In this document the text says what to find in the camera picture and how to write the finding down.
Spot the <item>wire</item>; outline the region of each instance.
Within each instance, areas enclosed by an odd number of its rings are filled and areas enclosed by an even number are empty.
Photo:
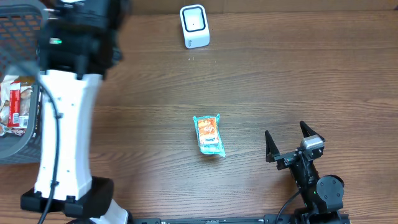
[[[284,206],[282,206],[282,208],[280,208],[278,216],[276,216],[275,224],[278,224],[279,217],[282,214],[282,212],[285,210],[286,206],[290,204],[300,193],[301,191],[299,190],[296,194],[294,194],[291,198],[288,199],[288,201],[284,204]]]
[[[304,162],[304,156],[303,154],[300,155],[301,158],[301,163],[303,164],[303,170],[304,170],[304,176],[305,176],[305,182],[304,182],[304,186],[302,186],[302,188],[306,188],[308,185],[308,181],[310,180],[309,174],[308,174],[308,170],[307,167],[305,166],[305,162]]]
[[[31,74],[28,69],[25,68],[25,66],[18,64],[18,67],[25,73],[25,74]],[[55,159],[54,159],[54,168],[53,168],[53,172],[52,172],[52,181],[51,181],[51,189],[50,189],[50,195],[48,197],[47,200],[47,204],[45,205],[44,211],[42,216],[40,217],[40,220],[38,222],[38,224],[43,224],[45,217],[47,216],[47,214],[50,211],[50,207],[51,207],[51,203],[52,200],[54,198],[54,193],[55,193],[55,187],[58,185],[57,182],[57,172],[58,172],[58,161],[59,161],[59,154],[60,154],[60,121],[59,119],[61,118],[61,116],[58,113],[58,109],[57,106],[55,104],[55,100],[54,97],[52,96],[52,94],[48,91],[48,89],[43,85],[43,83],[40,81],[39,76],[35,76],[35,80],[36,82],[39,84],[39,87],[41,87],[44,91],[45,94],[47,94],[47,96],[49,97],[50,103],[52,105],[52,108],[54,110],[54,114],[55,114]]]

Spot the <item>green led light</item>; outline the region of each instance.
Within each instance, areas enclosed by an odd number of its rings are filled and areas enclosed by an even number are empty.
[[[58,38],[50,38],[50,44],[62,44],[62,40]]]

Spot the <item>orange snack package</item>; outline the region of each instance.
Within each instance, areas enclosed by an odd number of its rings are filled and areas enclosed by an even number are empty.
[[[221,155],[225,157],[223,142],[218,131],[220,114],[217,116],[193,117],[198,136],[198,145],[203,154]]]

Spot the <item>teal wrapper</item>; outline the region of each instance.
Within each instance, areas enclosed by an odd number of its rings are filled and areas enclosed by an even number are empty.
[[[193,117],[193,122],[195,123],[195,130],[197,132],[197,138],[198,138],[198,146],[200,148],[200,152],[203,154],[208,154],[208,155],[221,155],[225,157],[225,150],[224,150],[224,145],[221,140],[220,136],[220,130],[217,130],[218,133],[218,144],[200,144],[200,135],[199,135],[199,127],[198,127],[198,121],[201,119],[210,119],[210,118],[216,118],[216,123],[217,123],[217,128],[218,128],[218,123],[220,121],[220,114],[217,116],[203,116],[197,118],[196,116]]]

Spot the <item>red package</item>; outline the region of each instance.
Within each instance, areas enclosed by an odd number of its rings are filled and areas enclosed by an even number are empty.
[[[8,127],[19,127],[19,108],[21,102],[21,83],[11,83],[10,87],[10,112],[8,116]]]

